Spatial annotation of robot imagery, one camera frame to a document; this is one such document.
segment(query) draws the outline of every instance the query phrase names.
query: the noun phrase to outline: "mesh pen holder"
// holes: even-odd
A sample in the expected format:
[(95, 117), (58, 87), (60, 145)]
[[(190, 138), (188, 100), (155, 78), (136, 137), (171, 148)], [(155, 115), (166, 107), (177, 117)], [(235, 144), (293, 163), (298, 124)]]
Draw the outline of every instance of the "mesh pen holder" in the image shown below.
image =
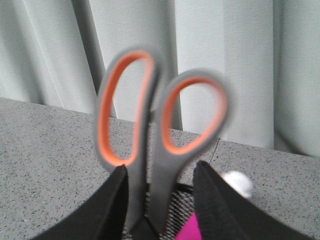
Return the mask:
[[(174, 240), (180, 229), (194, 212), (194, 198), (192, 191), (192, 186), (181, 183), (176, 184), (175, 191), (172, 193), (168, 208), (166, 230), (164, 234), (160, 234), (160, 240)], [(146, 195), (146, 202), (148, 207), (148, 193)], [(121, 240), (132, 240), (132, 236), (124, 230)]]

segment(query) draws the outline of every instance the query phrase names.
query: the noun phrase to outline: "curtain fold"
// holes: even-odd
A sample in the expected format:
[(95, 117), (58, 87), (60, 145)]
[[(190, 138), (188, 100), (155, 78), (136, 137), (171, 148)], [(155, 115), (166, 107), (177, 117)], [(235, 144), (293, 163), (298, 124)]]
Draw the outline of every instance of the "curtain fold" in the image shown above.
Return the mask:
[[(175, 1), (178, 70), (194, 67), (227, 77), (234, 105), (221, 137), (274, 147), (273, 3), (231, 0)], [(183, 129), (199, 133), (212, 105), (197, 86), (181, 94)]]
[[(163, 56), (157, 93), (192, 68), (224, 76), (222, 139), (319, 157), (319, 11), (312, 0), (0, 1), (0, 97), (92, 113), (115, 54), (149, 45)], [(143, 70), (125, 70), (111, 116), (135, 120)], [(212, 101), (201, 85), (183, 90), (172, 127), (201, 133)]]

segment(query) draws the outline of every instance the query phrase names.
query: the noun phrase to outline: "desk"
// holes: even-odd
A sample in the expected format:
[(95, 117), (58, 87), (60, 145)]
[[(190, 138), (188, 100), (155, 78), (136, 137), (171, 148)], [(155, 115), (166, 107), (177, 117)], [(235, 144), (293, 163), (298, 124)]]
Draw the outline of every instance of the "desk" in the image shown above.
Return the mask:
[[(0, 98), (0, 239), (26, 240), (45, 231), (109, 176), (95, 155), (92, 121), (90, 114)], [(111, 120), (120, 156), (130, 153), (132, 131), (132, 122)], [(197, 136), (179, 130), (172, 135), (181, 144)], [(198, 160), (220, 173), (244, 172), (254, 183), (256, 206), (320, 239), (319, 159), (218, 140), (185, 168), (179, 182), (192, 183)]]

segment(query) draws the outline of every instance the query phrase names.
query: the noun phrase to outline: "white object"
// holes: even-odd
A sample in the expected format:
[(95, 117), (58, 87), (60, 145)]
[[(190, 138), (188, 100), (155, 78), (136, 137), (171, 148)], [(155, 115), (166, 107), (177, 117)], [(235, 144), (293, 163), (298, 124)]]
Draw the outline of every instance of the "white object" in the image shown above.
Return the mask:
[(242, 197), (246, 199), (251, 198), (254, 184), (245, 174), (239, 171), (229, 171), (227, 173), (223, 173), (221, 177)]

